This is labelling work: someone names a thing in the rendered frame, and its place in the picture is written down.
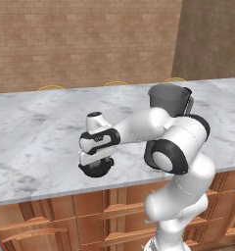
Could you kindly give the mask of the wooden drawer front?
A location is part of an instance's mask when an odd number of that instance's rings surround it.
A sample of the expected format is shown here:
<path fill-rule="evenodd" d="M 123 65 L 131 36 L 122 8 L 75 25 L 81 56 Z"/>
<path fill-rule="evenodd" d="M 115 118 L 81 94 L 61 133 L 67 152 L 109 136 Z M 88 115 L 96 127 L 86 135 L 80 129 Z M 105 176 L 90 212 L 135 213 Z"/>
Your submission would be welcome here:
<path fill-rule="evenodd" d="M 110 205 L 114 204 L 124 204 L 124 205 L 130 205 L 136 203 L 144 204 L 145 198 L 148 194 L 160 188 L 163 188 L 166 184 L 167 181 L 157 181 L 153 183 L 109 189 L 107 192 L 108 204 L 106 205 L 106 209 Z"/>
<path fill-rule="evenodd" d="M 80 251 L 77 219 L 72 196 L 23 202 L 19 204 L 26 222 L 40 222 L 42 227 L 66 228 L 71 251 Z"/>
<path fill-rule="evenodd" d="M 105 220 L 104 226 L 105 226 L 105 239 L 100 243 L 101 248 L 106 248 L 117 244 L 122 244 L 125 242 L 139 240 L 145 237 L 150 237 L 153 236 L 156 231 L 155 227 L 151 227 L 131 232 L 118 232 L 118 231 L 111 232 L 110 220 Z"/>

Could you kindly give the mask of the grey blender jug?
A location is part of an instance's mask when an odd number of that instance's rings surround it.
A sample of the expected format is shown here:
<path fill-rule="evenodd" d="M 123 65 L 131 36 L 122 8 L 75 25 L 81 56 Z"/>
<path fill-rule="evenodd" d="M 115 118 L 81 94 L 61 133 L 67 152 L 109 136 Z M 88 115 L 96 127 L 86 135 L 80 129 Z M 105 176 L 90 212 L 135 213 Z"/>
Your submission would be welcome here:
<path fill-rule="evenodd" d="M 192 90 L 172 83 L 160 83 L 148 91 L 150 107 L 165 109 L 172 117 L 188 115 L 194 104 Z"/>

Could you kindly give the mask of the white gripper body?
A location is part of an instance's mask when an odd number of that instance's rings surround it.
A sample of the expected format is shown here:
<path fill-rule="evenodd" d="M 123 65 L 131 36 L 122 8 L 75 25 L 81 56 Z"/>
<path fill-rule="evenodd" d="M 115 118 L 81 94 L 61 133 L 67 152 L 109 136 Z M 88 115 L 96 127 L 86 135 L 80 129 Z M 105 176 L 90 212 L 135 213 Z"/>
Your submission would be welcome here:
<path fill-rule="evenodd" d="M 82 166 L 89 165 L 101 159 L 112 156 L 117 152 L 117 148 L 115 146 L 111 146 L 108 148 L 99 149 L 95 154 L 89 155 L 83 152 L 81 149 L 78 150 L 78 158 L 79 164 Z"/>

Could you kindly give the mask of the wooden cupboard door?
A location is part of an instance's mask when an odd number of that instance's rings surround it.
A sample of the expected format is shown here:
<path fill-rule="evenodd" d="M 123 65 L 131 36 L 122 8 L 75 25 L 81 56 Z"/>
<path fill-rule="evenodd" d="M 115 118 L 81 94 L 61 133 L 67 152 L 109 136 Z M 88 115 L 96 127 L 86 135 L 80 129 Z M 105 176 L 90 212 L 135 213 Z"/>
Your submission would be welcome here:
<path fill-rule="evenodd" d="M 225 233 L 235 227 L 235 171 L 216 174 L 207 194 L 209 206 L 201 215 L 206 221 L 202 242 L 231 237 Z"/>

